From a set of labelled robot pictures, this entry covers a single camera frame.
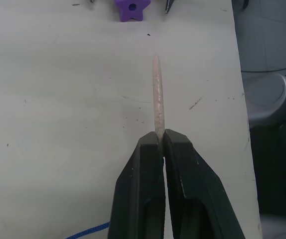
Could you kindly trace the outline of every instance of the black plastic jaw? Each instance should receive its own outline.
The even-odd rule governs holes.
[[[163,146],[174,239],[245,239],[222,182],[188,138],[167,129]]]
[[[163,158],[150,132],[117,180],[108,239],[163,239],[164,217]]]

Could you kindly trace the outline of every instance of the white table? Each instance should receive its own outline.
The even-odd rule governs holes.
[[[164,7],[120,23],[111,0],[0,0],[0,239],[64,239],[109,220],[115,181],[154,129],[154,54],[166,127],[188,136],[246,238],[260,238],[230,0]]]

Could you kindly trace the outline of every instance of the blue rope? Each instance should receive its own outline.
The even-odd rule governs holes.
[[[105,228],[108,228],[109,224],[110,224],[110,222],[104,223],[102,225],[99,225],[99,226],[96,226],[96,227],[93,227],[93,228],[90,228],[90,229],[87,229],[87,230],[85,230],[83,232],[80,232],[80,233],[77,233],[77,234],[75,234],[73,236],[70,236],[67,239],[77,239],[77,238],[83,237],[83,236],[91,234],[91,233],[96,233],[98,231],[102,231]]]

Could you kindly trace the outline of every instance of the gray floor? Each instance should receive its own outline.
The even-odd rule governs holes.
[[[244,11],[240,10],[243,0],[232,2],[242,70],[286,67],[286,0],[249,0]],[[243,80],[257,76],[242,75]]]

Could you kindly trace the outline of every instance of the purple star-shaped object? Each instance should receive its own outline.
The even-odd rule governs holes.
[[[143,10],[150,3],[151,0],[115,0],[120,13],[120,21],[128,21],[131,18],[142,21]]]

